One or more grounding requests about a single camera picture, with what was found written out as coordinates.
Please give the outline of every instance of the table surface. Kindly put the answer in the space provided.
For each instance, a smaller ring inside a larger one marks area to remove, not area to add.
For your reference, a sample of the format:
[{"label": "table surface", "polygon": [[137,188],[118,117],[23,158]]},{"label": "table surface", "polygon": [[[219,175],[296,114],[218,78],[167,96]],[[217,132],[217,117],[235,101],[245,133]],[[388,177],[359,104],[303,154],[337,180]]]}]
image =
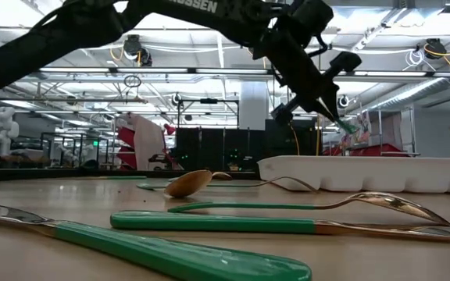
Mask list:
[{"label": "table surface", "polygon": [[[196,201],[326,204],[350,194],[290,192],[275,186],[208,187],[187,199],[136,188],[140,180],[27,180],[0,183],[0,205],[22,208],[53,219],[109,227],[112,212],[164,211]],[[148,180],[156,185],[166,180]],[[233,181],[231,185],[245,183]],[[450,194],[400,194],[450,221]],[[354,202],[325,211],[210,209],[211,214],[308,217],[339,222],[407,224],[421,219]],[[305,262],[317,280],[450,279],[450,244],[375,237],[280,235],[265,233],[132,233],[172,240],[275,254]],[[171,280],[167,276],[108,255],[36,233],[0,226],[0,280]]]}]

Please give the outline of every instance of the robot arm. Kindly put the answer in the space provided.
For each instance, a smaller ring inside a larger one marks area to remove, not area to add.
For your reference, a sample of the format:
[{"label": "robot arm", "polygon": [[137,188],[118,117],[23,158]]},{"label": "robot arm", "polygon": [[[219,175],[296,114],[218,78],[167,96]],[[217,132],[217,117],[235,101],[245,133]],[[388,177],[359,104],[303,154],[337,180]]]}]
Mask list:
[{"label": "robot arm", "polygon": [[[290,103],[274,110],[273,116],[281,122],[290,120],[298,106],[337,121],[338,86],[332,79],[361,63],[357,55],[343,52],[321,74],[311,56],[325,50],[305,53],[314,36],[324,46],[320,33],[333,12],[322,0],[294,0],[291,5],[261,0],[129,0],[127,8],[117,12],[113,4],[119,1],[67,0],[29,33],[1,46],[0,89],[78,48],[98,47],[119,39],[153,12],[218,30],[250,48],[253,59],[267,57],[275,66],[279,82],[296,93]],[[56,18],[46,23],[53,16]],[[274,18],[276,23],[269,27]]]}]

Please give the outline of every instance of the white tray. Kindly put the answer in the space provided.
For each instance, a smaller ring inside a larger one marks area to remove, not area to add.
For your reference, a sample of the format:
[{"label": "white tray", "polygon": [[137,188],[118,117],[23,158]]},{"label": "white tray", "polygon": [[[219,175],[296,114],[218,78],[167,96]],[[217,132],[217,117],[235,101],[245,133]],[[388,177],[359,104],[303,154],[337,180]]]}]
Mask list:
[{"label": "white tray", "polygon": [[[262,180],[291,176],[331,191],[450,192],[450,158],[278,156],[258,162]],[[292,180],[289,190],[306,190]]]}]

